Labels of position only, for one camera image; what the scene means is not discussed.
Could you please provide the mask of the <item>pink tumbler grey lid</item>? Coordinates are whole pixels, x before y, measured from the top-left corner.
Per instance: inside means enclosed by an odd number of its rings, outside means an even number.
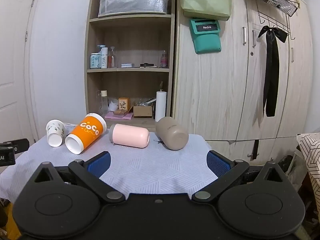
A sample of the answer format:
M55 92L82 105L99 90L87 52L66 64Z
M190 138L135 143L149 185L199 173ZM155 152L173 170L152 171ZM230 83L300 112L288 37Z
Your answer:
M123 124L113 124L108 136L113 144L135 148L146 148L150 141L149 131L146 128Z

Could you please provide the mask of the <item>orange CoCo paper cup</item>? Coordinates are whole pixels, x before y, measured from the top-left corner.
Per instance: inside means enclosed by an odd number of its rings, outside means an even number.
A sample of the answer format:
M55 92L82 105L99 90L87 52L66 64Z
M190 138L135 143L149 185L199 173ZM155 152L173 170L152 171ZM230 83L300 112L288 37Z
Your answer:
M65 139L67 149L73 154L82 153L107 130L106 121L97 113L89 113Z

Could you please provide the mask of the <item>light grey patterned tablecloth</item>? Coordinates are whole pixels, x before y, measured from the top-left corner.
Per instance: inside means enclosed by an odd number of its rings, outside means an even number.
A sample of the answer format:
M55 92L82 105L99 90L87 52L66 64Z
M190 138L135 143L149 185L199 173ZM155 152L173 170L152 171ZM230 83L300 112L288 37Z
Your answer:
M22 153L15 165L1 173L1 197L14 202L44 161L66 166L75 159L87 161L103 151L110 153L111 165L100 179L125 196L130 193L192 195L217 179L207 166L210 146L196 134L189 135L188 143L179 151L166 149L153 132L146 148L114 145L105 134L79 155L72 154L65 145L51 147L43 137Z

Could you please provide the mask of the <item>taupe tumbler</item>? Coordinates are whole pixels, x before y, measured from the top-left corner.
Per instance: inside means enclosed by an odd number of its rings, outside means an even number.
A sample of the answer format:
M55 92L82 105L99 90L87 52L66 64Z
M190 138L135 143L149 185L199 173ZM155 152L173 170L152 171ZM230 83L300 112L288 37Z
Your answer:
M187 130L174 118L166 116L156 124L156 135L161 139L166 148L178 151L184 148L189 140Z

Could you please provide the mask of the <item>light wood wardrobe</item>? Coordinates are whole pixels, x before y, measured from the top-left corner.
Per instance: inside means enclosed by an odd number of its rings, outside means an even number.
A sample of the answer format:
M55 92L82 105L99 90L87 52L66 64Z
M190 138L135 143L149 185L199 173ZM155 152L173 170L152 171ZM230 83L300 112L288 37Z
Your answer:
M174 117L191 134L229 159L253 164L295 152L308 112L313 49L306 3L293 16L261 0L232 0L231 18L220 23L221 51L196 54L189 18L177 7ZM274 116L266 116L263 26L287 32L278 43L279 87Z

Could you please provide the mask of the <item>orange wooden decor block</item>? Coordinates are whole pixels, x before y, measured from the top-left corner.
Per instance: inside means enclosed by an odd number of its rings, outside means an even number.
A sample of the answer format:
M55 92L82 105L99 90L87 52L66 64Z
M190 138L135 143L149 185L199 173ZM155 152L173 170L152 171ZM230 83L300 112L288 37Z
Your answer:
M119 98L118 99L118 109L121 111L128 111L130 109L131 103L130 98Z

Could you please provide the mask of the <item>small cardboard box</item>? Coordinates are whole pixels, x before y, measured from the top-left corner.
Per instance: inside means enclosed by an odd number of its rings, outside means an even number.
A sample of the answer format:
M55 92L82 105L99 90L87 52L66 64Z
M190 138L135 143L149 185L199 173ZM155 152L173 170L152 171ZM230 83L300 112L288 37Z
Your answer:
M133 107L133 116L135 118L151 118L152 111L153 111L153 108L151 105L149 106L135 105Z

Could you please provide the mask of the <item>geometric patterned fabric bag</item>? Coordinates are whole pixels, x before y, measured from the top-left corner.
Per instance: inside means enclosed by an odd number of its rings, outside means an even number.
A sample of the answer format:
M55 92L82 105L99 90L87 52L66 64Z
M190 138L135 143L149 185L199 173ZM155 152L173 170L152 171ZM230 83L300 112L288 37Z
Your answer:
M311 180L317 205L318 217L320 212L320 141L319 133L298 134L297 142L303 155Z

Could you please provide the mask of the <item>white paper towel roll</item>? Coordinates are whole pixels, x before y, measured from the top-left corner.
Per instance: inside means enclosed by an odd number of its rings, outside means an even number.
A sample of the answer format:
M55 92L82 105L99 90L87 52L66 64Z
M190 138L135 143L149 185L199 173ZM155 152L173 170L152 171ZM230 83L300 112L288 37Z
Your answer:
M166 114L167 92L158 91L156 93L155 122L161 120Z

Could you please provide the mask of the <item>pink small bottle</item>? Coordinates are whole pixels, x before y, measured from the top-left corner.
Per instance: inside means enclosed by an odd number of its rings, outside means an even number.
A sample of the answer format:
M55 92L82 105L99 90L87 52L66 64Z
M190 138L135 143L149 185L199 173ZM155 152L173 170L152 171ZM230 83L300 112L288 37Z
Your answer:
M160 60L160 67L161 68L167 68L168 67L167 52L165 50L162 51L161 60Z

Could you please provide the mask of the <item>wooden open shelf unit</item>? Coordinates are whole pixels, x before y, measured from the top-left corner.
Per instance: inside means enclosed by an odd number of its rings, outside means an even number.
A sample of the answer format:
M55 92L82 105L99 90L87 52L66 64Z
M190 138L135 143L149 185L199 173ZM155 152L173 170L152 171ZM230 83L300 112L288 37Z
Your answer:
M85 40L85 98L88 113L100 113L99 92L108 99L130 98L132 104L167 92L166 115L171 115L174 69L176 0L166 14L125 14L98 17L100 0L90 0ZM115 68L91 69L90 55L100 45L115 47ZM161 68L162 51L168 67Z

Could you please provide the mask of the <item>black ribbon bow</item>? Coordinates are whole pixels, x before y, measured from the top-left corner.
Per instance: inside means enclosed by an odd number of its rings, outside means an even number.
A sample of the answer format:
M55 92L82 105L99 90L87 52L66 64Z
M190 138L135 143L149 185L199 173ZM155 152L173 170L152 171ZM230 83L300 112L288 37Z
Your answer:
M286 42L287 32L265 25L262 27L258 37L266 34L266 69L263 88L263 107L267 117L274 117L276 114L279 86L279 40Z

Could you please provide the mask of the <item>white door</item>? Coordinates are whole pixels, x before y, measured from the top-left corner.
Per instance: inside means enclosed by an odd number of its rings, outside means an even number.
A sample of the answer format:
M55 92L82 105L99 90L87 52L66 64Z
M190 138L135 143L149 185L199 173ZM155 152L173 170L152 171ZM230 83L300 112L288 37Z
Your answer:
M37 0L1 0L1 141L37 139L30 89L30 35Z

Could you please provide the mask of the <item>green fabric pouch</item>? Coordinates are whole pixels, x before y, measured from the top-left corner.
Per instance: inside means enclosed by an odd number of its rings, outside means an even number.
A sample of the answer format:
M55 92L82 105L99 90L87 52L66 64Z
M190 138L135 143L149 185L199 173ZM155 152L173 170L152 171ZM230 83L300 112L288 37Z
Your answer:
M210 20L229 20L232 0L180 0L185 17Z

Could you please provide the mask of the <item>plastic wrapped grey box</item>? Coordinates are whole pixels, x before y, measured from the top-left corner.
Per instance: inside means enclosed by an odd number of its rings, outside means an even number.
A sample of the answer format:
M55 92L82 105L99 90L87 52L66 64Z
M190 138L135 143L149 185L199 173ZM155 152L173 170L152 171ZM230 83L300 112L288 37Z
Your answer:
M100 0L98 17L125 14L166 14L168 0Z

